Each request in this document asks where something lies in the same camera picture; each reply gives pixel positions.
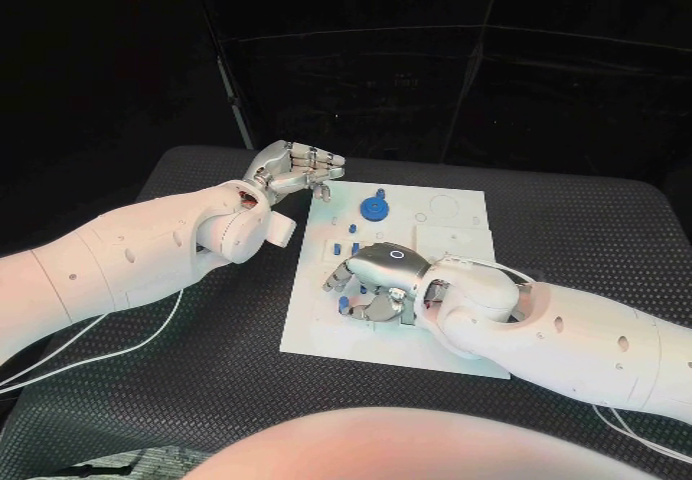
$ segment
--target white cable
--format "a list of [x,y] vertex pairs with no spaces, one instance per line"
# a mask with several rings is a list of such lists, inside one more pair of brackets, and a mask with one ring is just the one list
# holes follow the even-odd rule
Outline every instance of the white cable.
[[62,345],[62,347],[51,354],[47,358],[44,358],[39,362],[36,362],[31,367],[25,368],[18,374],[15,374],[11,378],[6,378],[0,382],[0,387],[8,385],[16,378],[22,377],[26,373],[29,373],[35,368],[44,365],[77,341],[77,339],[98,325],[101,320],[109,316],[109,314],[101,315],[88,325],[85,329],[70,339],[68,343]]
[[136,345],[135,347],[130,347],[130,348],[126,348],[124,350],[120,350],[119,352],[113,352],[113,353],[109,353],[106,355],[101,355],[100,357],[94,357],[94,358],[88,358],[87,360],[83,360],[77,363],[74,363],[73,365],[68,365],[62,368],[60,368],[58,370],[38,376],[36,378],[32,378],[31,380],[28,380],[26,382],[22,382],[22,383],[18,383],[15,384],[12,387],[9,388],[5,388],[3,390],[0,390],[0,394],[3,393],[8,393],[8,392],[12,392],[13,390],[18,390],[19,388],[23,388],[26,387],[28,385],[31,385],[32,383],[36,383],[36,382],[41,382],[42,380],[45,380],[47,378],[52,377],[54,375],[58,375],[60,373],[71,370],[73,368],[75,367],[80,367],[81,365],[87,365],[88,363],[94,363],[94,362],[98,362],[100,360],[106,360],[109,358],[113,358],[113,357],[117,357],[120,355],[124,355],[126,353],[130,353],[130,352],[135,352],[135,350],[140,349],[145,345],[147,345],[149,342],[152,342],[152,340],[159,336],[159,334],[163,332],[163,329],[166,328],[166,326],[169,325],[171,323],[171,319],[173,318],[173,316],[176,315],[176,311],[178,311],[178,306],[181,305],[181,299],[184,298],[184,290],[181,290],[181,293],[178,295],[178,300],[176,300],[176,305],[173,306],[173,310],[171,311],[171,314],[169,314],[169,318],[166,319],[166,321],[163,322],[163,325],[159,327],[159,330],[155,332],[155,334],[139,344]]
[[610,428],[613,428],[613,430],[619,431],[623,435],[626,435],[628,437],[633,438],[635,440],[638,440],[638,442],[641,442],[646,447],[649,447],[654,451],[659,452],[662,455],[671,457],[671,458],[675,458],[677,460],[679,460],[681,462],[685,462],[685,463],[690,463],[692,464],[692,457],[688,457],[688,455],[682,454],[681,452],[677,452],[675,450],[672,450],[671,448],[666,448],[664,447],[664,445],[659,445],[658,443],[652,442],[651,440],[648,440],[646,438],[641,437],[635,431],[632,430],[632,428],[629,427],[629,425],[625,423],[625,420],[623,418],[620,417],[619,413],[613,410],[613,414],[616,415],[616,418],[619,419],[623,427],[626,428],[626,430],[623,430],[620,427],[617,427],[616,425],[613,425],[613,423],[610,423],[610,421],[606,419],[606,417],[603,416],[602,412],[599,411],[599,408],[596,405],[592,405],[592,408],[594,409],[596,411],[596,414],[599,415],[600,419],[603,420],[603,422],[609,425]]
[[462,257],[463,260],[468,262],[476,263],[479,265],[485,265],[486,267],[496,268],[498,270],[505,270],[509,273],[514,273],[525,282],[535,283],[537,281],[522,272],[515,270],[514,268],[506,267],[502,263],[491,262],[489,260],[481,260],[479,258],[468,258]]

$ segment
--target white pegboard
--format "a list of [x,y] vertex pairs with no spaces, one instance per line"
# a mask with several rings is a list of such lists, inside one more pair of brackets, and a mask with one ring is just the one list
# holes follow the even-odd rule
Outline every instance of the white pegboard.
[[[339,297],[352,305],[372,301],[354,280],[342,293],[326,293],[322,284],[336,266],[361,248],[393,242],[414,249],[430,261],[444,253],[495,260],[483,192],[442,188],[329,182],[332,201],[313,199],[300,252],[282,351],[453,373],[509,378],[489,360],[452,354],[419,328],[397,321],[364,322],[339,314]],[[390,215],[381,222],[361,216],[361,202],[385,189]],[[357,232],[349,226],[357,225]],[[335,255],[335,243],[341,255]]]

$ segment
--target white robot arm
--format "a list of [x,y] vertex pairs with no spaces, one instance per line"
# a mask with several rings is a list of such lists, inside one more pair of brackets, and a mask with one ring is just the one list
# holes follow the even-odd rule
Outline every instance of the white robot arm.
[[466,358],[493,360],[560,394],[692,424],[692,329],[592,293],[515,285],[498,269],[447,256],[436,264],[388,243],[365,247],[331,275],[377,294],[342,314],[371,321],[416,313],[416,325]]
[[296,223],[271,206],[344,176],[344,157],[279,141],[244,180],[158,198],[94,219],[41,248],[0,259],[0,365],[81,320],[146,305],[243,263],[267,240],[286,247]]

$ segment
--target gray mat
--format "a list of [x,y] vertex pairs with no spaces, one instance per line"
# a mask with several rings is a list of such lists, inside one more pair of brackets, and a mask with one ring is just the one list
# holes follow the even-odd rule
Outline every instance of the gray mat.
[[[215,147],[172,150],[140,199],[241,177],[253,155]],[[361,159],[349,159],[346,178],[483,190],[499,262],[692,326],[692,250],[654,187]],[[279,352],[309,205],[308,192],[284,200],[279,210],[299,222],[289,248],[266,245],[244,265],[217,270],[186,291],[178,318],[146,349],[25,390],[0,443],[2,478],[36,476],[152,446],[214,452],[297,416],[394,405],[498,419],[599,450],[662,478],[690,479],[692,468],[613,432],[589,405],[519,379]],[[44,371],[139,343],[173,300],[114,314]],[[60,334],[54,348],[77,330]],[[690,426],[635,413],[628,419],[652,440],[692,452]]]

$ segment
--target circular hole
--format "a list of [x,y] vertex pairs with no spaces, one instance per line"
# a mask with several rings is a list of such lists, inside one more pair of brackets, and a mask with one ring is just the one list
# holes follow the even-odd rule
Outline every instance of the circular hole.
[[620,345],[620,350],[623,352],[630,349],[630,341],[628,340],[628,337],[625,335],[617,339],[617,344]]

